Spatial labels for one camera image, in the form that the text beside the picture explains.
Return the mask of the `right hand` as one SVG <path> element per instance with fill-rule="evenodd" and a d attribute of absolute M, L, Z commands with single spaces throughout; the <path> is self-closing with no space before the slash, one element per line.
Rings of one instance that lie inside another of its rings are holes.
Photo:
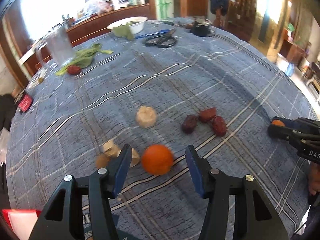
<path fill-rule="evenodd" d="M 308 175 L 309 193 L 314 196 L 320 191 L 320 167 L 318 164 L 310 163 L 310 172 Z"/>

